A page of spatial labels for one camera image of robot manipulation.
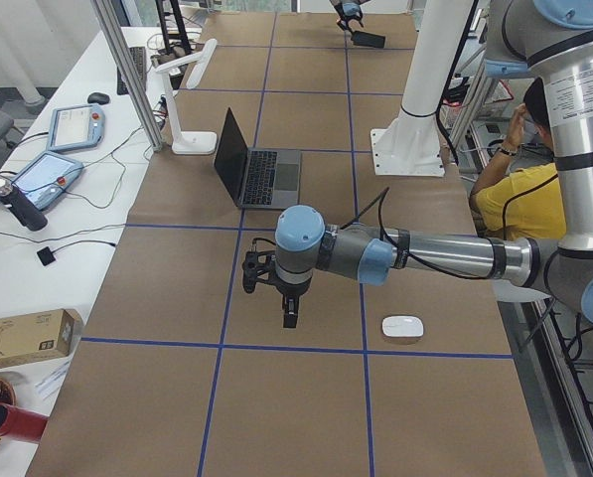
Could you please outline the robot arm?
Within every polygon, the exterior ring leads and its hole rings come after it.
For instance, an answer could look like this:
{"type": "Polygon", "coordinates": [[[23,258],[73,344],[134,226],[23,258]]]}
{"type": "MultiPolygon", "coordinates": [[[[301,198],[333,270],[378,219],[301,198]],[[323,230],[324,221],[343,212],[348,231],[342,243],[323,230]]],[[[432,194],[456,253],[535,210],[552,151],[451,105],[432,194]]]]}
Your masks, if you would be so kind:
{"type": "Polygon", "coordinates": [[[351,30],[350,23],[357,21],[363,25],[364,12],[362,5],[368,0],[330,0],[330,4],[338,14],[337,25],[345,31],[351,30]]]}
{"type": "Polygon", "coordinates": [[[456,168],[444,164],[433,108],[449,81],[468,1],[426,5],[398,116],[372,132],[370,186],[388,186],[395,220],[329,225],[298,205],[278,218],[269,282],[292,328],[316,270],[383,284],[393,269],[505,280],[545,293],[593,323],[593,1],[494,1],[486,50],[495,78],[533,76],[544,84],[566,223],[559,240],[479,238],[456,168]]]}

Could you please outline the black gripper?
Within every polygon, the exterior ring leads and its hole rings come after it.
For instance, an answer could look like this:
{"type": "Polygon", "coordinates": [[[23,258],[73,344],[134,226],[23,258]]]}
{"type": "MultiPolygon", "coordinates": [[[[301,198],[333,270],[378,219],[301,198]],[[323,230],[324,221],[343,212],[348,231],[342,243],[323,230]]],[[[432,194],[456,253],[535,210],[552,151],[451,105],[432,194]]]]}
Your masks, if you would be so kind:
{"type": "Polygon", "coordinates": [[[363,17],[364,17],[364,15],[362,13],[357,13],[357,14],[352,14],[352,15],[342,14],[339,16],[338,20],[336,21],[336,24],[341,29],[351,29],[352,22],[356,22],[358,25],[363,27],[364,26],[363,17]]]}
{"type": "Polygon", "coordinates": [[[283,327],[294,329],[298,323],[299,299],[308,291],[310,281],[288,283],[280,280],[275,287],[282,295],[283,327]]]}

